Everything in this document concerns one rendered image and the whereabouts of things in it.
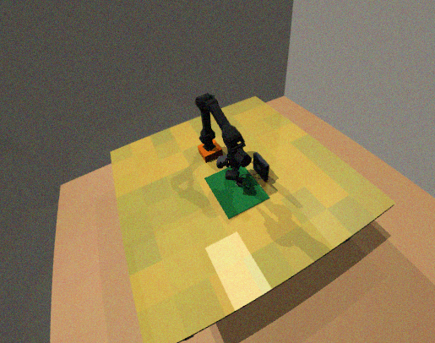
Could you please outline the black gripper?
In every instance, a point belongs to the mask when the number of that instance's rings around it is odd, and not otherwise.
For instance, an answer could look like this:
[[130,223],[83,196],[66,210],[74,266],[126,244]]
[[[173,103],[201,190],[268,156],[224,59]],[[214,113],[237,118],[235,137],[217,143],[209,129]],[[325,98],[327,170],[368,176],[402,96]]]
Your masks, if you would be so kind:
[[239,178],[239,174],[240,174],[240,172],[238,170],[239,170],[241,165],[234,158],[231,158],[229,156],[227,157],[227,160],[229,160],[228,164],[232,168],[232,170],[226,171],[226,175],[225,175],[226,180],[237,181]]

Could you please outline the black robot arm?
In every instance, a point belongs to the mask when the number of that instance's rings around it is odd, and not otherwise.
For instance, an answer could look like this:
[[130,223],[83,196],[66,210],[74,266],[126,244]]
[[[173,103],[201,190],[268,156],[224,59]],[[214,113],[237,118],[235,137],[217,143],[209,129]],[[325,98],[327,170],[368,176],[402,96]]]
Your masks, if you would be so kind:
[[[210,113],[222,131],[222,138],[228,153],[227,155],[221,155],[218,157],[216,162],[217,167],[219,169],[223,168],[223,166],[229,167],[227,160],[228,156],[234,158],[242,167],[248,166],[251,163],[252,158],[243,150],[243,147],[246,146],[245,140],[237,128],[228,122],[215,97],[206,93],[196,97],[195,104],[201,113],[203,128],[200,132],[199,139],[204,144],[203,148],[210,151],[216,147],[212,140],[215,139],[215,132],[211,128]],[[241,143],[238,144],[240,141]]]

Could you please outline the green circuit board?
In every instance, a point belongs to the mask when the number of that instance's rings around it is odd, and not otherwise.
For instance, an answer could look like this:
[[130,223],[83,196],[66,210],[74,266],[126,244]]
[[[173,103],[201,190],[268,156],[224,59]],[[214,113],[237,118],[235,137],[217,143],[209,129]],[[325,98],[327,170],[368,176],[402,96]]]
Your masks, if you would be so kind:
[[227,167],[222,171],[218,171],[206,177],[205,181],[208,183],[228,219],[240,215],[242,212],[269,199],[269,196],[245,167],[240,166],[238,170],[240,172],[239,177],[245,178],[242,179],[244,183],[242,185],[234,180],[226,180],[225,175],[227,170],[232,170],[232,168]]

